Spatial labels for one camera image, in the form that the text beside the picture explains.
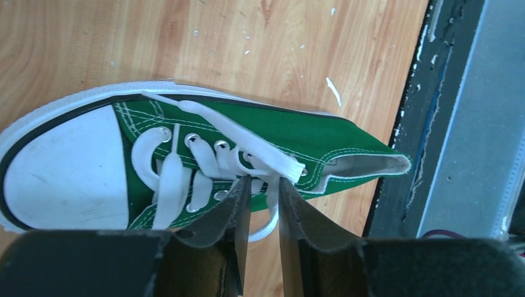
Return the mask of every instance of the shoe sole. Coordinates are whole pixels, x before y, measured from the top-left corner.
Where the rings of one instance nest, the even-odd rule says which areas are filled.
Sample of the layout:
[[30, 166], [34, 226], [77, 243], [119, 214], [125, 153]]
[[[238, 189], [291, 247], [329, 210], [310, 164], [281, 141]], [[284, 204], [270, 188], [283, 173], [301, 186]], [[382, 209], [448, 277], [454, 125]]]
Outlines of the shoe sole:
[[[62, 114], [81, 108], [85, 105], [95, 103], [106, 98], [118, 95], [132, 95], [138, 94], [142, 91], [147, 91], [157, 94], [166, 95], [200, 95], [215, 98], [222, 98], [225, 100], [242, 101], [250, 105], [267, 106], [275, 109], [288, 110], [279, 108], [273, 105], [260, 103], [227, 93], [211, 90], [208, 88], [195, 87], [191, 85], [178, 85], [174, 82], [125, 82], [121, 84], [105, 85], [102, 87], [91, 88], [90, 90], [84, 90], [79, 93], [75, 93], [66, 96], [62, 99], [52, 101], [40, 108], [33, 110], [32, 112], [21, 117], [8, 128], [6, 128], [0, 134], [0, 163], [4, 160], [6, 153], [18, 143], [18, 141], [26, 136], [29, 132], [47, 123]], [[313, 112], [313, 111], [297, 111], [289, 110], [293, 112], [316, 114], [318, 116], [328, 116], [338, 118], [338, 116], [331, 113], [324, 112]], [[1, 201], [2, 208], [9, 209], [5, 201]], [[23, 233], [25, 230], [13, 224], [3, 212], [0, 212], [0, 224], [4, 226], [6, 231], [13, 231]]]

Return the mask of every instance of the green sneaker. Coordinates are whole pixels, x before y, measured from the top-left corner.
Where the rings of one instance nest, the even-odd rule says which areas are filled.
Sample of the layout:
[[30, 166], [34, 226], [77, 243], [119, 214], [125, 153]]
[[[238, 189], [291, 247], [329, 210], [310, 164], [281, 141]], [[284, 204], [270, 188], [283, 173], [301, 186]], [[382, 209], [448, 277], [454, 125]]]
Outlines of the green sneaker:
[[277, 224], [281, 176], [305, 199], [406, 173], [404, 155], [327, 113], [172, 82], [130, 82], [45, 105], [0, 134], [0, 223], [36, 229], [187, 225], [250, 174]]

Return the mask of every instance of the white debris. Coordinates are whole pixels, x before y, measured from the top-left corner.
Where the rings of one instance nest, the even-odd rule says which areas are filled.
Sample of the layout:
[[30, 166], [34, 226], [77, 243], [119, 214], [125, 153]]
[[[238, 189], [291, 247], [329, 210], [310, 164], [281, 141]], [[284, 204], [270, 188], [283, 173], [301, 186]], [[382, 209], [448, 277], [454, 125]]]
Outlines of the white debris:
[[330, 88], [330, 90], [332, 90], [332, 92], [336, 96], [337, 104], [341, 106], [341, 96], [339, 95], [339, 92], [337, 91], [336, 86], [332, 83], [332, 81], [328, 77], [326, 78], [326, 83], [328, 87]]
[[427, 29], [428, 25], [425, 25], [425, 28], [423, 28], [423, 33], [421, 33], [421, 39], [419, 40], [419, 46], [417, 47], [417, 55], [416, 59], [421, 62], [421, 51], [423, 50], [423, 44], [425, 43], [425, 37], [427, 35]]

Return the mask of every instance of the wood grain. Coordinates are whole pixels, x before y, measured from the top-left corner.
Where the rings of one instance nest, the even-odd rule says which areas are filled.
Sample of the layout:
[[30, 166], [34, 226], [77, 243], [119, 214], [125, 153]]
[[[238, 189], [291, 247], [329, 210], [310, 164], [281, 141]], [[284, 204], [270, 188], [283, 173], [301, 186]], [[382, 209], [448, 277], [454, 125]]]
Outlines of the wood grain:
[[[349, 118], [387, 142], [427, 0], [0, 2], [0, 128], [87, 88], [174, 80]], [[342, 97], [339, 107], [326, 84]], [[314, 200], [360, 234], [375, 183]], [[266, 212], [253, 215], [261, 225]], [[0, 233], [0, 251], [15, 235]], [[278, 233], [245, 296], [282, 296]]]

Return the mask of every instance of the white shoelace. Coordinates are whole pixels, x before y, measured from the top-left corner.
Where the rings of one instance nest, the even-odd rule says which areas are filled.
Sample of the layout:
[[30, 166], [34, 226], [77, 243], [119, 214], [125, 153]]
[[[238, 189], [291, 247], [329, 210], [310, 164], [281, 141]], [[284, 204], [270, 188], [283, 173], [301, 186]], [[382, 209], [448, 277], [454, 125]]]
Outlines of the white shoelace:
[[[279, 221], [279, 178], [283, 176], [295, 184], [303, 173], [304, 164], [230, 118], [200, 103], [176, 101], [148, 92], [142, 92], [142, 95], [176, 106], [187, 113], [202, 116], [225, 137], [236, 143], [236, 146], [230, 149], [226, 141], [220, 140], [212, 148], [197, 134], [188, 134], [184, 138], [184, 144], [193, 154], [200, 169], [193, 177], [193, 191], [186, 210], [197, 212], [208, 204], [214, 179], [234, 181], [237, 176], [249, 174], [259, 178], [252, 182], [252, 194], [261, 191], [263, 182], [268, 184], [266, 203], [271, 217], [263, 227], [249, 234], [248, 241], [257, 241], [272, 233]], [[183, 211], [188, 196], [192, 169], [184, 167], [181, 157], [177, 154], [179, 131], [179, 124], [175, 124], [173, 133], [167, 127], [151, 128], [137, 138], [131, 150], [133, 168], [142, 182], [155, 193], [152, 203], [157, 203], [157, 211], [153, 229], [167, 229]], [[169, 141], [171, 152], [163, 162], [157, 162], [157, 174], [151, 165], [153, 153], [161, 143]], [[244, 159], [251, 163], [253, 169], [241, 163], [239, 152], [243, 152]]]

